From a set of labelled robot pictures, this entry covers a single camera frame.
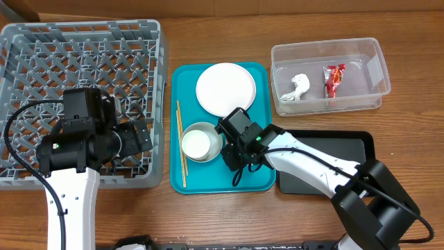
gray dish rack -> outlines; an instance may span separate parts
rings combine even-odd
[[[10,156],[3,133],[23,105],[61,99],[63,90],[101,88],[118,97],[118,122],[144,117],[153,149],[101,168],[100,188],[151,188],[162,180],[168,44],[155,20],[10,24],[0,35],[0,190],[43,186]],[[60,103],[23,112],[11,126],[19,155],[38,168],[35,148],[63,117]]]

white bowl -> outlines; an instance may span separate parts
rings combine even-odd
[[[188,159],[193,160],[197,163],[206,163],[219,155],[221,152],[222,146],[223,146],[223,138],[222,135],[219,135],[214,130],[214,125],[208,122],[197,122],[195,124],[190,125],[185,131],[183,131],[182,141],[183,138],[190,132],[190,131],[202,131],[204,132],[207,137],[210,139],[210,148],[207,152],[207,155],[202,159],[195,159],[192,157],[189,157],[187,153],[185,153],[184,144],[182,143],[182,150],[184,151],[185,155],[188,157]]]
[[[210,139],[205,132],[192,130],[183,135],[182,150],[188,158],[202,160],[208,156]]]

white tissue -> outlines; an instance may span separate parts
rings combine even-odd
[[[281,97],[281,100],[283,101],[295,101],[299,100],[300,96],[308,91],[310,88],[310,81],[308,80],[308,77],[306,74],[299,74],[295,75],[291,82],[294,83],[294,86],[296,89],[293,92],[290,92],[288,94],[284,94]]]

wood grain surface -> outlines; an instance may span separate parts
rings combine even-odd
[[[99,190],[96,242],[150,234],[156,242],[234,244],[339,239],[344,228],[325,197],[267,192],[185,196],[169,181],[171,75],[190,63],[256,61],[270,74],[276,44],[376,38],[392,90],[377,110],[279,117],[292,129],[368,131],[386,163],[436,230],[444,249],[444,12],[392,12],[161,19],[169,41],[164,106],[164,177],[153,189]],[[0,192],[0,249],[46,249],[43,191]],[[415,223],[404,238],[427,234]]]
[[[444,0],[4,0],[35,21],[36,13],[143,19],[444,10]]]

black cord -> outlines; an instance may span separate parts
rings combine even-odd
[[[383,192],[379,191],[377,188],[373,187],[372,185],[366,183],[365,181],[360,180],[359,178],[357,178],[357,177],[355,177],[355,176],[353,176],[353,175],[351,175],[349,173],[344,172],[342,169],[329,164],[328,162],[324,161],[323,159],[319,158],[318,156],[315,156],[312,153],[309,153],[307,151],[303,151],[301,149],[296,149],[296,148],[269,149],[267,151],[261,152],[261,153],[257,154],[256,156],[252,157],[250,161],[259,159],[259,158],[261,158],[262,156],[265,156],[268,153],[275,153],[275,152],[281,152],[281,151],[290,151],[290,152],[302,153],[302,154],[305,154],[306,156],[309,156],[310,158],[313,158],[314,160],[317,160],[318,162],[324,164],[326,167],[328,167],[329,169],[335,171],[336,173],[338,173],[340,175],[343,175],[343,176],[349,178],[350,180],[353,180],[356,183],[359,183],[367,191],[373,192],[377,196],[379,196],[379,197],[381,197],[383,199],[386,199],[388,202],[392,203],[394,206],[398,206],[398,207],[404,209],[411,216],[413,216],[417,220],[419,220],[427,228],[427,230],[429,231],[429,236],[428,237],[420,238],[420,239],[412,239],[412,240],[400,240],[399,241],[400,244],[404,244],[404,243],[410,243],[410,244],[426,243],[426,242],[431,241],[434,238],[435,232],[434,232],[432,226],[423,217],[421,217],[420,215],[416,214],[410,208],[406,207],[404,204],[400,203],[399,201],[393,199],[389,195],[384,194]]]
[[[100,89],[100,93],[102,93],[102,95],[104,95],[108,101],[111,101],[111,96],[110,96],[110,94],[108,94],[108,92]]]
[[[20,113],[22,113],[25,109],[36,106],[41,103],[63,103],[62,100],[43,100],[43,101],[36,101],[33,103],[26,104],[25,106],[21,107],[19,110],[15,111],[14,114],[9,118],[8,122],[5,126],[5,131],[3,132],[3,137],[5,139],[5,146],[9,150],[9,153],[11,156],[14,157],[14,159],[20,163],[26,170],[28,170],[37,180],[39,180],[43,186],[48,190],[48,192],[51,194],[51,196],[54,199],[55,206],[57,206],[58,216],[60,218],[60,234],[61,234],[61,249],[65,250],[67,247],[67,234],[66,234],[66,226],[65,226],[65,212],[63,211],[62,204],[60,203],[60,200],[56,194],[56,191],[49,185],[49,183],[43,178],[35,169],[33,169],[28,163],[26,163],[24,160],[20,158],[20,156],[17,154],[17,152],[13,149],[11,146],[11,142],[9,140],[9,129],[11,127],[12,122],[14,121],[17,116],[19,116]]]
[[[60,131],[62,130],[62,123],[63,123],[63,119],[59,119],[54,127],[51,129],[51,131],[49,132],[50,135],[58,135],[60,133]]]
[[[247,153],[245,153],[244,148],[241,146],[241,138],[240,138],[240,136],[238,136],[238,137],[236,138],[236,145],[237,145],[237,148],[238,148],[238,149],[240,150],[240,152],[241,152],[241,157],[244,156],[244,155],[247,156],[247,157],[249,157],[249,155],[248,155]],[[252,166],[252,163],[251,163],[251,158],[250,158],[250,161],[249,161],[249,163],[248,163],[248,171],[249,171],[250,173],[254,173],[254,172],[258,171],[259,169],[261,169],[262,164],[261,164],[261,163],[258,164],[258,166],[256,167],[255,170],[252,170],[252,169],[251,169],[251,166]]]
[[[236,171],[236,174],[234,174],[233,180],[231,181],[231,185],[233,185],[233,187],[238,186],[239,182],[241,181],[243,172],[244,172],[243,167]]]

